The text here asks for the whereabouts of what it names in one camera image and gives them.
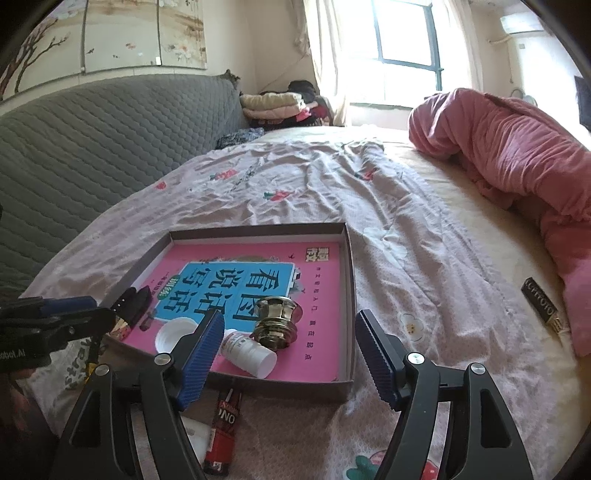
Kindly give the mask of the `black yellow wrist watch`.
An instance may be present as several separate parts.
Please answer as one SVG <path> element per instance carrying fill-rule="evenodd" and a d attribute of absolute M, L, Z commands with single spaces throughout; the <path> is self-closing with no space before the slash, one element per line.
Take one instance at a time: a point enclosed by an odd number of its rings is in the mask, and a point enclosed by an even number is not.
<path fill-rule="evenodd" d="M 137 289 L 135 287 L 127 288 L 121 296 L 111 306 L 112 320 L 109 324 L 110 330 L 106 335 L 114 336 L 117 340 L 123 339 L 128 335 L 137 318 L 136 306 Z M 98 365 L 100 346 L 104 333 L 93 336 L 90 340 L 88 355 L 85 364 L 85 377 L 87 381 Z"/>

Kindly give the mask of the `white earbuds case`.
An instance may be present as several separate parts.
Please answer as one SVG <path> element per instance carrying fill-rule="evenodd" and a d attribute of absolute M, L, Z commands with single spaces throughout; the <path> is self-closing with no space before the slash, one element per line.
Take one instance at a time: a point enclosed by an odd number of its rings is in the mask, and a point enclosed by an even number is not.
<path fill-rule="evenodd" d="M 181 417 L 185 433 L 200 465 L 204 464 L 205 456 L 211 442 L 211 427 L 188 417 Z"/>

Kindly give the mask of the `small white pill bottle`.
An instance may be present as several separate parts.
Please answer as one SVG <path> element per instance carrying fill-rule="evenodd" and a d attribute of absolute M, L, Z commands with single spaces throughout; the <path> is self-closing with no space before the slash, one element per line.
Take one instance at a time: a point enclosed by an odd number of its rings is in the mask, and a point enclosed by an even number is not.
<path fill-rule="evenodd" d="M 269 377 L 277 362 L 276 352 L 256 342 L 249 334 L 235 329 L 224 331 L 219 354 L 258 379 Z"/>

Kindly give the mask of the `brass door knob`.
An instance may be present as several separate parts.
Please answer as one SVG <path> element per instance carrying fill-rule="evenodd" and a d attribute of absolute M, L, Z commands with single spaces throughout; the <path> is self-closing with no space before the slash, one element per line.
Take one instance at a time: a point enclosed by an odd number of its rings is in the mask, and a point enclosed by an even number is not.
<path fill-rule="evenodd" d="M 256 302 L 257 321 L 250 337 L 271 351 L 290 347 L 297 340 L 297 323 L 303 310 L 296 301 L 270 296 Z"/>

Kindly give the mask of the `black lettered flat tag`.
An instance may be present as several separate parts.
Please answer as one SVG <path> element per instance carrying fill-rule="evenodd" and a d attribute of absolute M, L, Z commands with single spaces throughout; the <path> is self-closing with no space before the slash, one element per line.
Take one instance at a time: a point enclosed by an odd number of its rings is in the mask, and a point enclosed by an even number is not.
<path fill-rule="evenodd" d="M 558 336 L 566 335 L 570 332 L 568 325 L 562 320 L 556 305 L 532 277 L 528 277 L 524 281 L 521 292 L 536 311 L 544 326 L 550 328 Z"/>

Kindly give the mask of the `pink strawberry print bedsheet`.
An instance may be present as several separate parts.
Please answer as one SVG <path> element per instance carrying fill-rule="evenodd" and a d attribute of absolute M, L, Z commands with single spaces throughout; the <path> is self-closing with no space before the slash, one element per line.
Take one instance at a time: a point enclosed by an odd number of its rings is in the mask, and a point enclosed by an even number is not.
<path fill-rule="evenodd" d="M 408 163 L 374 142 L 255 142 L 186 161 L 99 215 L 27 288 L 112 303 L 149 287 L 154 318 L 111 345 L 114 369 L 149 360 L 170 321 L 219 308 L 229 329 L 256 325 L 256 302 L 301 306 L 297 339 L 259 380 L 223 357 L 188 408 L 211 423 L 233 390 L 232 479 L 368 479 L 398 422 L 353 334 L 356 314 L 430 365 L 486 367 L 525 447 L 531 475 L 554 478 L 586 421 L 571 376 L 556 374 L 518 283 Z"/>

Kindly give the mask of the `grey cardboard box lid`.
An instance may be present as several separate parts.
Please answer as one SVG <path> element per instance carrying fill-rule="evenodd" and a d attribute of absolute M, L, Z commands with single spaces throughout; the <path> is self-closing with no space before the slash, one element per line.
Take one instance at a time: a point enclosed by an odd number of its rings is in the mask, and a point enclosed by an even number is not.
<path fill-rule="evenodd" d="M 110 290 L 146 290 L 137 323 L 115 339 L 168 353 L 211 309 L 224 333 L 208 380 L 270 397 L 342 402 L 353 386 L 356 313 L 349 230 L 307 223 L 172 231 Z"/>

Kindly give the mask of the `pink blue children's book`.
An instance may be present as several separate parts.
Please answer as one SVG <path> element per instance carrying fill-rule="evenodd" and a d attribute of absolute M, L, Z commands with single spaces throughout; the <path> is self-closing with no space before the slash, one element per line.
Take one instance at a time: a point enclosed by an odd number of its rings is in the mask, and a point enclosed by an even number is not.
<path fill-rule="evenodd" d="M 341 255 L 335 241 L 197 244 L 173 242 L 133 281 L 149 288 L 147 312 L 124 345 L 147 354 L 166 350 L 157 335 L 168 322 L 198 323 L 218 308 L 228 329 L 252 333 L 256 303 L 284 296 L 301 306 L 297 340 L 277 354 L 270 379 L 328 383 L 341 373 Z"/>

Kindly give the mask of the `dark blue patterned cloth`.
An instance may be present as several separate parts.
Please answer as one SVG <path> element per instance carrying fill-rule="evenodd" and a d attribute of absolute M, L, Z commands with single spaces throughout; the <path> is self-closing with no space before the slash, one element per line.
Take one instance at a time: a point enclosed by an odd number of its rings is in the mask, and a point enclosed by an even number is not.
<path fill-rule="evenodd" d="M 224 134 L 216 141 L 215 149 L 221 150 L 224 148 L 245 144 L 252 142 L 260 137 L 263 137 L 266 130 L 263 128 L 246 128 L 238 131 Z"/>

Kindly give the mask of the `pink red duvet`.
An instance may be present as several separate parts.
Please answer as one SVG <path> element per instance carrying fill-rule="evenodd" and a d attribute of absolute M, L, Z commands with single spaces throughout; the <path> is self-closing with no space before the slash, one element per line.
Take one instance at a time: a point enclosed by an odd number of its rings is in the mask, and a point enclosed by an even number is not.
<path fill-rule="evenodd" d="M 415 148 L 455 158 L 483 196 L 534 222 L 564 283 L 574 352 L 590 353 L 590 152 L 539 108 L 459 88 L 409 118 Z"/>

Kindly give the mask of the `cream curtain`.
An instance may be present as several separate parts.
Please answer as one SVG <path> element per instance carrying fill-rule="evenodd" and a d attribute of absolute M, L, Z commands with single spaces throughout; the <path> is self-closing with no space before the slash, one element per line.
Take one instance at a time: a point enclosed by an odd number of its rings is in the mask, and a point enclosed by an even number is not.
<path fill-rule="evenodd" d="M 304 1 L 304 15 L 318 92 L 331 104 L 332 123 L 345 126 L 349 67 L 344 6 L 341 1 Z"/>

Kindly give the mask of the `white air conditioner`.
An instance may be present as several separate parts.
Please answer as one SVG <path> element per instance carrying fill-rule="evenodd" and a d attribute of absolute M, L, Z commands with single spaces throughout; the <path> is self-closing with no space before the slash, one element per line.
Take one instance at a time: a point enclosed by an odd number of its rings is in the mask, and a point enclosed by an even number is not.
<path fill-rule="evenodd" d="M 507 35 L 544 32 L 545 27 L 539 17 L 532 12 L 519 12 L 502 16 L 501 26 Z"/>

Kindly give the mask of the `floral wall painting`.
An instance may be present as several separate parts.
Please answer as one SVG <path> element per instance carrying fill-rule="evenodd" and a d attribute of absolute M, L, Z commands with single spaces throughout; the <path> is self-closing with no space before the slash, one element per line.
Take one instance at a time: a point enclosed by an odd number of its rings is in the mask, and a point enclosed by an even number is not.
<path fill-rule="evenodd" d="M 8 60 L 1 99 L 78 74 L 154 66 L 207 68 L 200 1 L 62 1 Z"/>

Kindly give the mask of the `black wall television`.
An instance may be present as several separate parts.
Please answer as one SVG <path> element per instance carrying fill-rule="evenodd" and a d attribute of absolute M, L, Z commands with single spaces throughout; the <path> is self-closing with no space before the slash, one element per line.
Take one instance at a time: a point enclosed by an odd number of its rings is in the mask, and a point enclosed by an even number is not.
<path fill-rule="evenodd" d="M 579 110 L 579 122 L 588 131 L 591 130 L 591 90 L 584 78 L 575 76 L 575 87 Z"/>

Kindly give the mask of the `window with blue frame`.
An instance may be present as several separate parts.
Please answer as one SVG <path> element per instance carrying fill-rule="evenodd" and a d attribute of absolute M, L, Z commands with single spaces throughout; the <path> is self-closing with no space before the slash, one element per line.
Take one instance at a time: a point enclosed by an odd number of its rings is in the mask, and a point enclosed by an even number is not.
<path fill-rule="evenodd" d="M 417 95 L 441 91 L 443 67 L 431 1 L 373 1 L 377 60 Z"/>

